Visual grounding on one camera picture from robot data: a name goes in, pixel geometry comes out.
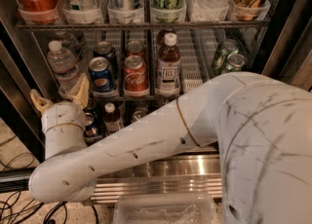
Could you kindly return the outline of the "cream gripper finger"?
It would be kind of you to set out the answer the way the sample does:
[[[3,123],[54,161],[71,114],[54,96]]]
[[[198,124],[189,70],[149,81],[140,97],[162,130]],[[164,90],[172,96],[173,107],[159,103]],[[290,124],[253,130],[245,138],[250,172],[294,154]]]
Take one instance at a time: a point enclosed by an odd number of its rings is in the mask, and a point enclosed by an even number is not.
[[[90,82],[88,76],[85,73],[82,73],[81,76],[79,77],[77,84],[71,91],[72,102],[81,107],[82,109],[86,108],[88,105],[89,88]]]
[[[53,103],[39,94],[36,90],[32,89],[30,91],[30,98],[35,106],[35,108],[41,113],[44,114]]]

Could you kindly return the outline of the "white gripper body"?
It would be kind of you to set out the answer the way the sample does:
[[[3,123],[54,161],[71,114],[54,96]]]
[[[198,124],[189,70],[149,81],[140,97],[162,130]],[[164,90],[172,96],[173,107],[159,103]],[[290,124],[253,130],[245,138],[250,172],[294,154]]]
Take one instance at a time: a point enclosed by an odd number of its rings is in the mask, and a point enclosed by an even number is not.
[[[49,106],[42,114],[41,122],[43,132],[64,125],[77,126],[83,130],[85,128],[85,113],[76,104],[63,101]]]

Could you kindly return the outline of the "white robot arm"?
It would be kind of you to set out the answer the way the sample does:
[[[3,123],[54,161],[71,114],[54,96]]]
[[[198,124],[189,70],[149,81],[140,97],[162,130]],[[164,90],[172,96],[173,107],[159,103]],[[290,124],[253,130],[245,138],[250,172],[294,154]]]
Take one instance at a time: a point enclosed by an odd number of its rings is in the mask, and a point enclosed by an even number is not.
[[[224,224],[312,224],[312,93],[263,75],[217,76],[92,146],[76,104],[41,109],[46,159],[28,188],[81,202],[105,174],[217,143]]]

